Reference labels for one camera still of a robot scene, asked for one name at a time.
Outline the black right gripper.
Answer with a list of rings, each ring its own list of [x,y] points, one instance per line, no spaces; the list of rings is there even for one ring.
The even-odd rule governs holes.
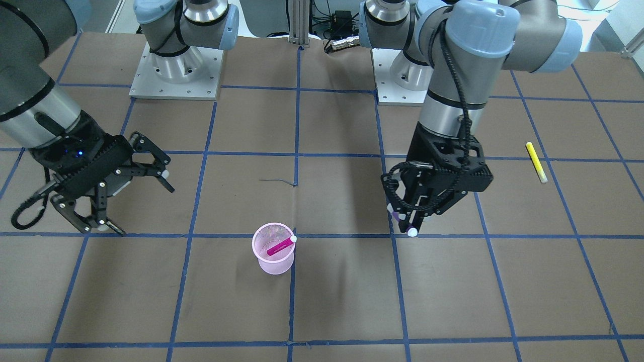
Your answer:
[[[135,177],[153,177],[175,192],[166,169],[170,156],[142,133],[133,132],[129,138],[108,134],[87,113],[68,130],[45,113],[37,113],[35,121],[54,136],[49,146],[31,150],[54,174],[46,188],[54,193],[50,203],[78,231],[110,229],[125,236],[108,217],[107,201]]]

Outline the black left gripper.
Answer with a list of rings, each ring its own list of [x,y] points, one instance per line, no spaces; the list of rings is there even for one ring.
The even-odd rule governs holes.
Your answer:
[[[444,214],[468,193],[483,192],[492,180],[473,135],[467,140],[442,137],[421,124],[416,125],[406,160],[380,177],[386,209],[396,222],[407,222],[409,237],[417,237],[426,217]]]

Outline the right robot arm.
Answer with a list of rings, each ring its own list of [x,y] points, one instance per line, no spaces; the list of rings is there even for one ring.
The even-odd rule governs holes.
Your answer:
[[[33,227],[47,204],[78,231],[125,232],[108,217],[108,198],[135,177],[166,189],[171,159],[140,132],[111,135],[41,68],[90,17],[88,1],[2,1],[2,131],[42,165],[45,183],[13,212]],[[213,99],[219,53],[232,49],[239,7],[228,1],[135,1],[147,41],[131,95]]]

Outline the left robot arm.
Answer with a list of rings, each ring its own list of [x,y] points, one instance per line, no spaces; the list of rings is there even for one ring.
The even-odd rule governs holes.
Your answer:
[[[556,1],[365,1],[359,39],[432,69],[407,158],[380,177],[389,213],[415,237],[426,218],[492,183],[474,134],[501,71],[566,69],[583,30]]]

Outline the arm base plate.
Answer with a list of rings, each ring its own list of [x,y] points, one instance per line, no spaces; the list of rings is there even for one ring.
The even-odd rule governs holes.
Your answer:
[[[177,57],[143,49],[129,96],[136,99],[215,101],[225,52],[190,47]]]
[[[433,73],[430,66],[412,62],[402,50],[375,48],[372,60],[380,105],[423,105]]]

